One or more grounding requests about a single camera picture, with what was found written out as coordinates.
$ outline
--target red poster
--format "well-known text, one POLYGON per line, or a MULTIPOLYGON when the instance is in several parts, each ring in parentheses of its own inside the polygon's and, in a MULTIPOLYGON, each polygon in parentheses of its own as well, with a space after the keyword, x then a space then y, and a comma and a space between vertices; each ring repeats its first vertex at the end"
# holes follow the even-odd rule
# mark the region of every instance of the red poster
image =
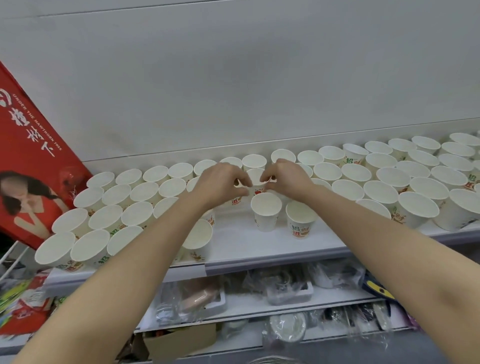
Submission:
POLYGON ((90 172, 0 63, 0 229, 34 249, 90 172))

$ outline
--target woman's black hair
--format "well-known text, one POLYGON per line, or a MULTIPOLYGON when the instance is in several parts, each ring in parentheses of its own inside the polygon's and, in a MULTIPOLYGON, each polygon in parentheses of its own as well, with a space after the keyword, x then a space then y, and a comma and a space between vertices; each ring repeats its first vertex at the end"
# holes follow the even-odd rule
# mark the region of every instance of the woman's black hair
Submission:
MULTIPOLYGON (((6 178, 17 178, 19 180, 25 181, 25 183, 27 184, 27 191, 29 194, 44 196, 49 200, 54 200, 56 198, 59 198, 57 195, 52 194, 50 192, 50 188, 46 184, 44 184, 41 180, 38 180, 37 178, 20 174, 13 170, 5 170, 3 172, 0 172, 0 183, 2 180, 6 178)), ((20 200, 15 197, 6 196, 1 191, 0 191, 0 195, 2 197, 2 202, 7 212, 12 216, 17 215, 22 209, 22 203, 20 202, 20 200)))

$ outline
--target brown cardboard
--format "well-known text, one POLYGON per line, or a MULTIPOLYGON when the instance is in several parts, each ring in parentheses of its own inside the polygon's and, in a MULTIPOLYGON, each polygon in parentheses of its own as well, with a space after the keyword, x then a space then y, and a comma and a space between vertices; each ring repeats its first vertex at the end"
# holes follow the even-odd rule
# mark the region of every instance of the brown cardboard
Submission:
POLYGON ((154 331, 144 333, 149 358, 173 360, 213 345, 216 341, 216 324, 189 326, 160 337, 153 337, 154 334, 154 331))

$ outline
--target white wall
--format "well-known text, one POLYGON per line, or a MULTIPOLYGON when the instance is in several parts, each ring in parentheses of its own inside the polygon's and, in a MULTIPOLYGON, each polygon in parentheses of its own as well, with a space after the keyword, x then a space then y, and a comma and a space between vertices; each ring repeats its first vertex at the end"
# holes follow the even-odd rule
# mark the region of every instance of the white wall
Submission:
POLYGON ((93 160, 478 117, 478 19, 478 0, 200 2, 6 19, 0 59, 93 160))

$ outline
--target person's right arm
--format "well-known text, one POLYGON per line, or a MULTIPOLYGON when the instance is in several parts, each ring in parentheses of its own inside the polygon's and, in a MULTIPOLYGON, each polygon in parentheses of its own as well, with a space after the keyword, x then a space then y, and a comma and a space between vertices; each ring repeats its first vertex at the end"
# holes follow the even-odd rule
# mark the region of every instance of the person's right arm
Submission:
POLYGON ((313 184, 279 159, 261 181, 305 203, 413 315, 454 363, 480 362, 480 265, 353 201, 313 184))

